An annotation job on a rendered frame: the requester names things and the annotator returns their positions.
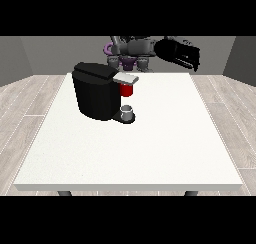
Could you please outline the black coffee machine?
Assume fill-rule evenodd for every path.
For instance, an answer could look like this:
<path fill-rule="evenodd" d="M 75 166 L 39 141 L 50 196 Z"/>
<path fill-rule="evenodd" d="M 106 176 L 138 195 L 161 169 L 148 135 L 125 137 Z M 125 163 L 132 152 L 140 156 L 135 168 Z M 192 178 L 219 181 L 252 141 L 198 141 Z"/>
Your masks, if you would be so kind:
<path fill-rule="evenodd" d="M 123 124 L 135 121 L 134 112 L 131 120 L 121 119 L 121 84 L 113 81 L 118 72 L 116 68 L 98 63 L 80 62 L 74 67 L 72 79 L 82 114 L 95 120 L 115 120 Z"/>

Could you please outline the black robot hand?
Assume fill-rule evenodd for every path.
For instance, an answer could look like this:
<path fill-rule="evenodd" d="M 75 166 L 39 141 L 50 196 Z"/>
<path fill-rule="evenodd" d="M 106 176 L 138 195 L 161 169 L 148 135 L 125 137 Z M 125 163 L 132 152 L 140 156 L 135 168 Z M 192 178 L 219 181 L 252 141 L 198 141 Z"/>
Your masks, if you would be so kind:
<path fill-rule="evenodd" d="M 154 52 L 160 59 L 187 69 L 198 70 L 200 65 L 200 49 L 182 44 L 173 39 L 164 38 L 154 45 Z"/>

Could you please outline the pale grey machine lid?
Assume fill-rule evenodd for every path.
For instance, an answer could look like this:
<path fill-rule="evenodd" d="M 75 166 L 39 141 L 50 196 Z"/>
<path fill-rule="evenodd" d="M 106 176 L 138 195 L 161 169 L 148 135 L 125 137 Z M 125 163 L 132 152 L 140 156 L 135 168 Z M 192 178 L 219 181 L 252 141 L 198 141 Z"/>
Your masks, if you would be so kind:
<path fill-rule="evenodd" d="M 126 85 L 134 85 L 139 80 L 138 76 L 118 72 L 114 77 L 113 81 L 120 84 L 126 84 Z"/>

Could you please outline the small grey cup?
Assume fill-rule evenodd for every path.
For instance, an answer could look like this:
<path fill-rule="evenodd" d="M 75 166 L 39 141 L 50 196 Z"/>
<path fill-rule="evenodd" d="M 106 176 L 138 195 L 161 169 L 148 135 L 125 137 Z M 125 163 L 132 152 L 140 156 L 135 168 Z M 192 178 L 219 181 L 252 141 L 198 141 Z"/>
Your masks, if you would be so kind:
<path fill-rule="evenodd" d="M 124 121 L 129 121 L 133 117 L 133 109 L 130 105 L 123 105 L 120 108 L 121 119 Z"/>

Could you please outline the red pod holder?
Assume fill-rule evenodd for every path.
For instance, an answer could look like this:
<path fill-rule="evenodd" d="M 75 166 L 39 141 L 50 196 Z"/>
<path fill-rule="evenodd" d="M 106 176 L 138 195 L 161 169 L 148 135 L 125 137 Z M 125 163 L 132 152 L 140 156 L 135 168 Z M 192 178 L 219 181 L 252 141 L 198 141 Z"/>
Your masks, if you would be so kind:
<path fill-rule="evenodd" d="M 123 97 L 129 97 L 133 94 L 133 86 L 121 84 L 120 85 L 120 95 Z"/>

